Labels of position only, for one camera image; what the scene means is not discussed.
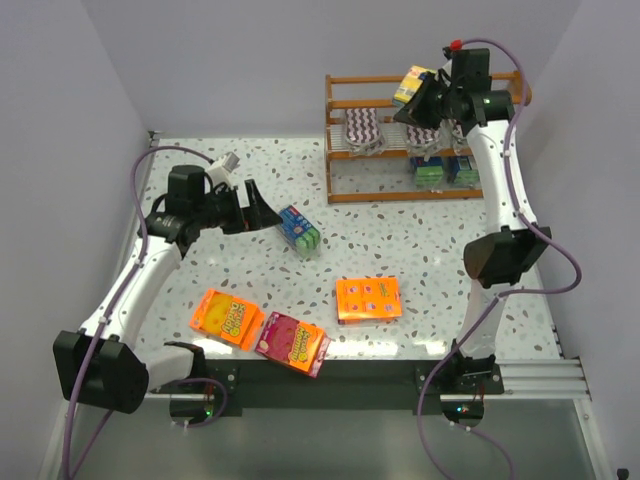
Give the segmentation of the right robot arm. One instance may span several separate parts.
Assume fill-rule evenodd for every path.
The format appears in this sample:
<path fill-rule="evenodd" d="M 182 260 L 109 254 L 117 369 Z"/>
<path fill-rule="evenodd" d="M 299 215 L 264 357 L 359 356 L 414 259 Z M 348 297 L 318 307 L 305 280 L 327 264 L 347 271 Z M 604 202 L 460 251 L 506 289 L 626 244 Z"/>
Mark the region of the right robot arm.
<path fill-rule="evenodd" d="M 494 359 L 503 302 L 546 249 L 550 230 L 538 227 L 528 205 L 515 146 L 516 106 L 509 91 L 492 87 L 489 50 L 451 45 L 444 55 L 445 66 L 422 75 L 394 119 L 422 129 L 452 122 L 474 157 L 486 228 L 464 248 L 471 293 L 451 349 L 460 360 L 479 363 Z"/>

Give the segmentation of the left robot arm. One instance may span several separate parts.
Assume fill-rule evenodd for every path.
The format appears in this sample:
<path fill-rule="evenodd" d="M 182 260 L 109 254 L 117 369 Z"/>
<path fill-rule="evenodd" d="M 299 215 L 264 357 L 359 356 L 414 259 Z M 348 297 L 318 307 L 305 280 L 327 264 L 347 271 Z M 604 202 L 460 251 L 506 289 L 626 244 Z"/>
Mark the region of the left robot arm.
<path fill-rule="evenodd" d="M 219 228 L 234 235 L 281 224 L 255 181 L 248 179 L 244 185 L 247 205 L 241 205 L 237 188 L 213 182 L 199 166 L 171 170 L 167 191 L 144 216 L 115 285 L 78 330 L 60 332 L 53 343 L 62 393 L 70 404 L 130 414 L 149 391 L 207 377 L 200 347 L 168 342 L 143 360 L 135 346 L 161 287 L 202 231 Z"/>

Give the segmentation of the aluminium rail frame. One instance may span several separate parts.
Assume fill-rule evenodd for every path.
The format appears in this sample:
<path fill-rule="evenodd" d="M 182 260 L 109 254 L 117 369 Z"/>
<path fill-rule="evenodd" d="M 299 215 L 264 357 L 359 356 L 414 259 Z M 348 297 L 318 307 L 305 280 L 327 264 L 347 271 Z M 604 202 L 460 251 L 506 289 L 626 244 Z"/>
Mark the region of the aluminium rail frame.
<path fill-rule="evenodd" d="M 590 389 L 579 359 L 502 360 L 504 395 L 521 400 L 585 400 Z"/>

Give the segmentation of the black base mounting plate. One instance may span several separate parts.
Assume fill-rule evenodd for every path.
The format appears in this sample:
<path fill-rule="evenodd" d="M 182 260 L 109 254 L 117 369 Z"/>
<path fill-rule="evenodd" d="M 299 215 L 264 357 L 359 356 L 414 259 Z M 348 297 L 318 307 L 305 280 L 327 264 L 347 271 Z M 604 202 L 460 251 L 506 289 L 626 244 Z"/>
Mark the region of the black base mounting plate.
<path fill-rule="evenodd" d="M 327 360 L 315 378 L 268 360 L 207 360 L 209 378 L 228 392 L 223 415 L 244 409 L 411 410 L 437 360 Z M 454 377 L 454 367 L 436 374 L 425 394 L 423 414 L 439 414 L 440 399 L 505 393 L 499 365 L 491 373 Z"/>

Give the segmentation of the orange wooden shelf rack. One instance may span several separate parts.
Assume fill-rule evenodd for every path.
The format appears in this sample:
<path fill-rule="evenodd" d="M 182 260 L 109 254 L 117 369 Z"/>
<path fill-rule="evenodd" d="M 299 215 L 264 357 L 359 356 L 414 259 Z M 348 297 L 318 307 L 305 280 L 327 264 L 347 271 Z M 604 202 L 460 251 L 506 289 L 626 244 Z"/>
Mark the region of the orange wooden shelf rack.
<path fill-rule="evenodd" d="M 394 115 L 400 110 L 393 95 L 386 98 L 335 99 L 336 85 L 391 84 L 417 86 L 418 75 L 426 70 L 412 67 L 400 76 L 325 77 L 325 174 L 330 204 L 356 202 L 476 199 L 483 196 L 479 172 L 462 130 L 446 121 L 435 130 L 399 123 Z M 410 191 L 384 187 L 377 183 L 367 192 L 362 186 L 353 192 L 334 190 L 339 175 L 332 171 L 337 161 L 353 162 L 356 179 L 370 177 L 364 164 L 389 160 L 391 169 L 400 173 L 400 163 L 409 168 Z"/>

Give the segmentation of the blue green sponge pack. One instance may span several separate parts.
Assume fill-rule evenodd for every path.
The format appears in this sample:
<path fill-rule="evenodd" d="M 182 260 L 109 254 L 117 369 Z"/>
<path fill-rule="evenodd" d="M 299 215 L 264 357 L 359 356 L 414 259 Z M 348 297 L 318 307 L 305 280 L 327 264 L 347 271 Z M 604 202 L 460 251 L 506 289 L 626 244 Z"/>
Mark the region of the blue green sponge pack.
<path fill-rule="evenodd" d="M 311 258 L 319 253 L 321 234 L 299 210 L 288 205 L 278 215 L 281 219 L 277 226 L 279 233 L 299 256 Z"/>
<path fill-rule="evenodd" d="M 411 157 L 410 167 L 417 188 L 431 190 L 442 180 L 444 175 L 441 157 Z"/>
<path fill-rule="evenodd" d="M 447 183 L 459 188 L 475 189 L 480 185 L 480 175 L 471 156 L 448 157 Z"/>

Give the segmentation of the pink Scrub Mommy box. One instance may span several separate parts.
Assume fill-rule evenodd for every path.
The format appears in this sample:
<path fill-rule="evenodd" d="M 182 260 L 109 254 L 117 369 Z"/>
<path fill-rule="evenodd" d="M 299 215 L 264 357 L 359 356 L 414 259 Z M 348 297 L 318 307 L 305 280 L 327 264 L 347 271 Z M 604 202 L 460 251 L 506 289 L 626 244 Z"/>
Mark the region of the pink Scrub Mommy box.
<path fill-rule="evenodd" d="M 279 312 L 270 314 L 255 351 L 266 359 L 316 378 L 331 339 L 313 324 Z"/>

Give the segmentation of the orange Scrub Daddy box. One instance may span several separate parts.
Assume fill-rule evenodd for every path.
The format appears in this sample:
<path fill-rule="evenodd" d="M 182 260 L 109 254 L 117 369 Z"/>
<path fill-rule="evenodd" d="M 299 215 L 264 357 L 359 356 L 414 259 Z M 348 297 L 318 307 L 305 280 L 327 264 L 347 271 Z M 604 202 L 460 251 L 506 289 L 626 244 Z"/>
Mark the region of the orange Scrub Daddy box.
<path fill-rule="evenodd" d="M 189 326 L 224 343 L 249 351 L 253 348 L 266 314 L 256 304 L 209 289 L 194 311 Z"/>

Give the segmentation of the orange Scrub Mommy box back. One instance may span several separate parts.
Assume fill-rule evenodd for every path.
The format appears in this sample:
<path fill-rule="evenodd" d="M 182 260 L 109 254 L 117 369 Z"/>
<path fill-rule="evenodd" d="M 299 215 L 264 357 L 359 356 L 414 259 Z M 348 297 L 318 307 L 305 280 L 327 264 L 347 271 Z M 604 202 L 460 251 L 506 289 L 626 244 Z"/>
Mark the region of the orange Scrub Mommy box back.
<path fill-rule="evenodd" d="M 359 324 L 385 321 L 403 315 L 398 280 L 395 277 L 352 278 L 336 281 L 338 323 Z"/>

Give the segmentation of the yellow sponge pack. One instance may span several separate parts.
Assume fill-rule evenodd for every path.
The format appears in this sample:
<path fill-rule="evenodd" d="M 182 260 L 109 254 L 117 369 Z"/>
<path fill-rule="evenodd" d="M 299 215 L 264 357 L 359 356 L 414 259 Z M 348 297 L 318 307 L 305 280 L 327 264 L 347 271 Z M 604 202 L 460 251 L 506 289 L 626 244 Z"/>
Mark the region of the yellow sponge pack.
<path fill-rule="evenodd" d="M 426 76 L 436 73 L 436 70 L 412 65 L 399 83 L 392 97 L 392 104 L 396 107 L 406 105 L 420 88 Z"/>

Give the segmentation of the pink grey zigzag sponge pack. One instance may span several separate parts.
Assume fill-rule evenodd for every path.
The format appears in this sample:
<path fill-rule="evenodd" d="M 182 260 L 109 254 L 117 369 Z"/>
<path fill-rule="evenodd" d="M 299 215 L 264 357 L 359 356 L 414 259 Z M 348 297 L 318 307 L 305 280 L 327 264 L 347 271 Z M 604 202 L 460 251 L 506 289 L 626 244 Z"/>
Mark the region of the pink grey zigzag sponge pack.
<path fill-rule="evenodd" d="M 440 131 L 446 148 L 452 149 L 457 155 L 462 155 L 468 149 L 468 142 L 459 123 L 454 120 L 443 120 Z"/>

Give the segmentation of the silver scourer pack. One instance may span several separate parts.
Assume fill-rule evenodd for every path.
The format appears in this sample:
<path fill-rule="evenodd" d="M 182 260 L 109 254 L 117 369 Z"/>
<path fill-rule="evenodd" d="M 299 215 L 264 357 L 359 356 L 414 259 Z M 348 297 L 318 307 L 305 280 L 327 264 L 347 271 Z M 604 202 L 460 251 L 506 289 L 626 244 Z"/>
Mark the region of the silver scourer pack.
<path fill-rule="evenodd" d="M 350 108 L 344 112 L 344 140 L 353 155 L 372 156 L 385 147 L 376 108 Z"/>

